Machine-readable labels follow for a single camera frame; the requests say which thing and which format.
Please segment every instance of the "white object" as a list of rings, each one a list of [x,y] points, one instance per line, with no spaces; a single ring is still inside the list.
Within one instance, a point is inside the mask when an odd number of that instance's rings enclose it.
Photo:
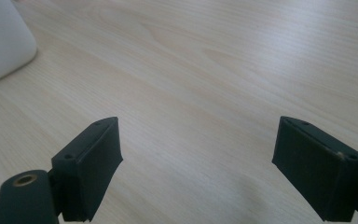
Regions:
[[[0,0],[0,77],[30,62],[36,54],[34,36],[10,0]]]

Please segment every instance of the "wood grain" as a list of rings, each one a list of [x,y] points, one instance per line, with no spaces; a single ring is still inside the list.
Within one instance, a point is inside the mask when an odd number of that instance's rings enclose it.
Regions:
[[[0,80],[0,185],[117,116],[92,223],[322,223],[271,159],[282,115],[358,150],[358,1],[14,4],[38,55]]]

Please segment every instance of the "black mechanical part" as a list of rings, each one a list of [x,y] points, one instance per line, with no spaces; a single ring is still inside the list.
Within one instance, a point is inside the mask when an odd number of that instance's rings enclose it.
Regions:
[[[272,162],[322,220],[351,221],[358,210],[358,151],[303,120],[281,117]]]
[[[57,224],[53,204],[46,171],[15,175],[0,189],[0,223]]]
[[[122,161],[117,118],[94,122],[52,158],[65,221],[92,220]]]
[[[0,189],[0,224],[92,220],[123,161],[117,118],[91,124],[53,157],[53,168],[15,175]]]

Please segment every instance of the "light wood surface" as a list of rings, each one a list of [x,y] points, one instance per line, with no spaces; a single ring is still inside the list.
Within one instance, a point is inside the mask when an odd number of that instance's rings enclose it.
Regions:
[[[271,159],[282,115],[358,150],[358,1],[14,4],[38,54],[0,80],[0,185],[117,116],[92,223],[322,223]]]

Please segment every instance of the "screw hole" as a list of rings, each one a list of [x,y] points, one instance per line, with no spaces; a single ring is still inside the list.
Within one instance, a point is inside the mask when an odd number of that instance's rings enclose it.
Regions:
[[[23,175],[13,182],[14,187],[23,187],[36,181],[37,175]]]

